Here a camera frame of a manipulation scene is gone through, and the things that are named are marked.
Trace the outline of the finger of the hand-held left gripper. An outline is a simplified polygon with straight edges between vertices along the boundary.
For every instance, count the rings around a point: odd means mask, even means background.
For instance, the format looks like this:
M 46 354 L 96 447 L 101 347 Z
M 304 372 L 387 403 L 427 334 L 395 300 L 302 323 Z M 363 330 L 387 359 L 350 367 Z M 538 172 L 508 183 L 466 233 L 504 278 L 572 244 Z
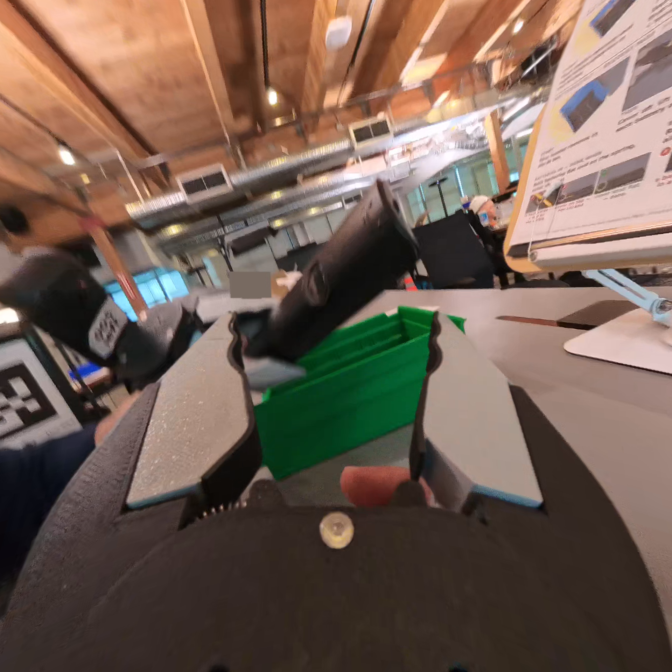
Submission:
M 274 386 L 301 379 L 306 370 L 297 364 L 274 358 L 245 358 L 245 375 L 252 391 L 266 391 Z

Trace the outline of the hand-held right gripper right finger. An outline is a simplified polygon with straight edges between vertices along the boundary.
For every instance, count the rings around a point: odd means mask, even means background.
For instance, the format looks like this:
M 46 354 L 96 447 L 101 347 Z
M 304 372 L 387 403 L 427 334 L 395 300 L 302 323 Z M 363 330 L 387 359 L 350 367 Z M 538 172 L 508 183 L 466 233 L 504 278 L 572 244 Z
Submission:
M 537 509 L 543 497 L 508 379 L 446 315 L 433 313 L 409 449 L 411 478 L 466 511 L 478 496 Z

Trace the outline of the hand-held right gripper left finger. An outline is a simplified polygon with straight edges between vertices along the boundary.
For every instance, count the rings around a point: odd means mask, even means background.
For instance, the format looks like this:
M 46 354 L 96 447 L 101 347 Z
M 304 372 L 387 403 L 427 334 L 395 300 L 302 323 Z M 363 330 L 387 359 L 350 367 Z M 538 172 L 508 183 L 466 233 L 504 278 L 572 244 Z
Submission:
M 242 507 L 262 461 L 237 315 L 227 313 L 162 377 L 126 507 Z

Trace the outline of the black remote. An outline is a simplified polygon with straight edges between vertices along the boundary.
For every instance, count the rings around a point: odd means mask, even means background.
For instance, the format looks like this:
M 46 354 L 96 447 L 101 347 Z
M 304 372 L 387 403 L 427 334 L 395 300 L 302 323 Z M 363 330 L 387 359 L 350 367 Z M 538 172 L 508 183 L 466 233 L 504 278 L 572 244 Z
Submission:
M 395 288 L 418 259 L 418 242 L 389 182 L 376 180 L 276 307 L 239 315 L 243 353 L 297 362 Z

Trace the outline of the person's left hand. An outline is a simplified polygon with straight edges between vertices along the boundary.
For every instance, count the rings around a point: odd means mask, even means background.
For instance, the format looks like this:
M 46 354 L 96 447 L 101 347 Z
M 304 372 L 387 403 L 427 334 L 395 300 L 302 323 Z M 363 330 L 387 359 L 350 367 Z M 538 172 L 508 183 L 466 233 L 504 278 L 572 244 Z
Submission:
M 128 395 L 122 402 L 113 409 L 113 411 L 104 417 L 96 426 L 94 441 L 96 447 L 105 442 L 106 437 L 116 428 L 122 418 L 128 413 L 133 404 L 141 396 L 141 391 L 133 392 Z

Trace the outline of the person's right hand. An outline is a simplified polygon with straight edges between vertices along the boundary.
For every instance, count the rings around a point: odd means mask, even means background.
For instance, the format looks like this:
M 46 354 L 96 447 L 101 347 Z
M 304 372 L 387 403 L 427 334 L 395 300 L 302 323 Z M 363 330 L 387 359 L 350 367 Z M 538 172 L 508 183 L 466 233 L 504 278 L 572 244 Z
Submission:
M 434 500 L 424 479 L 415 480 L 401 466 L 347 466 L 340 487 L 350 504 L 361 508 L 427 508 Z

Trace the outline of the red steel column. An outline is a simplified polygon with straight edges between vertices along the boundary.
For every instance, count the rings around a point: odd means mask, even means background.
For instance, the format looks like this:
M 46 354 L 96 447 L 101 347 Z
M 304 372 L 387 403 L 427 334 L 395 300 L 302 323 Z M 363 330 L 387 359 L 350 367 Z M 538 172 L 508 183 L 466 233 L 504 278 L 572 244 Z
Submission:
M 97 248 L 101 251 L 105 262 L 110 267 L 116 281 L 128 299 L 137 319 L 141 322 L 146 321 L 147 304 L 142 298 L 128 266 L 115 247 L 113 238 L 107 230 L 105 223 L 100 218 L 91 215 L 79 216 L 78 219 L 82 230 L 88 233 Z

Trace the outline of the green plastic bin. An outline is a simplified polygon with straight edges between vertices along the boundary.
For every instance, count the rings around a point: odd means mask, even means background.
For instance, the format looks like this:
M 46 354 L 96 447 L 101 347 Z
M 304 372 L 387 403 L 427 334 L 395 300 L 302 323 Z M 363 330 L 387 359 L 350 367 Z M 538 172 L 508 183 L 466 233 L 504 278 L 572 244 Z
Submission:
M 399 306 L 337 329 L 299 361 L 304 377 L 264 393 L 255 417 L 275 480 L 413 423 L 437 311 Z

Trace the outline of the dark flat object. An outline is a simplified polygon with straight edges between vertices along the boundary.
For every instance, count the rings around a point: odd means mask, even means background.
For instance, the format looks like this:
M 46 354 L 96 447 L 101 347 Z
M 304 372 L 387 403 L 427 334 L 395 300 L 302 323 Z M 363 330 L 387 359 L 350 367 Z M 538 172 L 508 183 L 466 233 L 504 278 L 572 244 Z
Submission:
M 601 300 L 556 320 L 512 315 L 500 315 L 497 319 L 512 323 L 589 331 L 635 309 L 633 304 L 625 300 Z

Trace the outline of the white document stand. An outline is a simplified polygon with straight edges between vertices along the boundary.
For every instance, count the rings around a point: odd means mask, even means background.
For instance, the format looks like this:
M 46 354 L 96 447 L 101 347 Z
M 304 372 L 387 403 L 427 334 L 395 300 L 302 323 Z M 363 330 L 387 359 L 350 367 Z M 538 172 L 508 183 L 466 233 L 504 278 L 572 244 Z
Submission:
M 588 280 L 616 292 L 636 308 L 590 329 L 564 344 L 568 354 L 611 364 L 627 365 L 650 372 L 671 374 L 671 300 L 663 299 L 654 290 L 639 286 L 614 268 L 612 261 L 624 266 L 658 264 L 671 259 L 671 233 L 648 234 L 629 239 L 607 240 L 589 234 L 585 240 L 565 244 L 552 243 L 550 259 L 539 259 L 528 241 L 525 255 L 516 257 L 513 237 L 521 230 L 524 219 L 525 192 L 530 182 L 533 161 L 540 154 L 536 148 L 542 129 L 546 105 L 532 127 L 527 153 L 520 172 L 516 203 L 505 238 L 505 258 L 512 268 L 521 272 L 578 270 Z

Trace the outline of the black office chair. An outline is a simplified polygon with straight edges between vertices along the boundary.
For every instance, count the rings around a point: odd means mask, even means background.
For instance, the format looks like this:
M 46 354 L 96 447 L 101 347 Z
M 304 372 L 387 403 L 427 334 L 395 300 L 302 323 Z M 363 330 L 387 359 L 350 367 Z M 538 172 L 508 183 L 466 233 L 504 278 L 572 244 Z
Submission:
M 417 221 L 413 234 L 425 270 L 419 274 L 418 288 L 493 289 L 494 264 L 483 233 L 475 214 L 461 209 L 431 223 Z

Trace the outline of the white ceiling air vent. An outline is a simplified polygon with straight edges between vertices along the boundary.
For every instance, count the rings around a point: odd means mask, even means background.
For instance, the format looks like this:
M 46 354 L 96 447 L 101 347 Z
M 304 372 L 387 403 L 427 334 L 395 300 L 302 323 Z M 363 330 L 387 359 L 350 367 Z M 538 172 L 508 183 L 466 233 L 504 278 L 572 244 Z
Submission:
M 197 204 L 232 192 L 229 174 L 222 163 L 179 173 L 175 180 L 188 204 Z
M 393 127 L 386 115 L 353 122 L 348 125 L 348 133 L 355 149 L 394 138 Z

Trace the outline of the instruction sheet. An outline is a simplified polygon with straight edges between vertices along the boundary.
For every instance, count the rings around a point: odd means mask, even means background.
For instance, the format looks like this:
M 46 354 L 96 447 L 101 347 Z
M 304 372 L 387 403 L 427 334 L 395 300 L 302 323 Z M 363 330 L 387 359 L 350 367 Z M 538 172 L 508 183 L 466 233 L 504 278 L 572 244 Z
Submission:
M 671 2 L 585 1 L 540 116 L 509 255 L 671 226 Z

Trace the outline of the white round ceiling device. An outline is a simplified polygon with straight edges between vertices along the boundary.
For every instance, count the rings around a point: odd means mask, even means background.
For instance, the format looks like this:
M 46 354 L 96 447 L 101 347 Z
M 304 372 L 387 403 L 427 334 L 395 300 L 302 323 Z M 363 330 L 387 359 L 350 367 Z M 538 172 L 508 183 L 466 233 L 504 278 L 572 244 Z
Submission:
M 327 52 L 335 52 L 344 48 L 350 38 L 352 30 L 352 18 L 350 15 L 342 15 L 333 18 L 327 25 L 324 44 Z

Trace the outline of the silver ventilation duct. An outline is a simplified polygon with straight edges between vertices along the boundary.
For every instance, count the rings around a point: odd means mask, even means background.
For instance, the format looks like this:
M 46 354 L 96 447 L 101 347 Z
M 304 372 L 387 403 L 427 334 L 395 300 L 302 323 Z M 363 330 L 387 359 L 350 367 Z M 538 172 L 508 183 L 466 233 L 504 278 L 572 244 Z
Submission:
M 369 157 L 385 151 L 386 140 L 355 149 L 350 138 L 310 147 L 300 153 L 284 155 L 254 167 L 228 173 L 232 192 L 197 204 L 188 204 L 180 189 L 143 201 L 126 204 L 125 211 L 133 224 L 146 231 L 156 230 L 181 217 L 204 212 L 218 206 L 244 199 L 247 195 L 266 194 L 296 182 L 299 175 L 316 175 L 347 163 L 354 157 Z

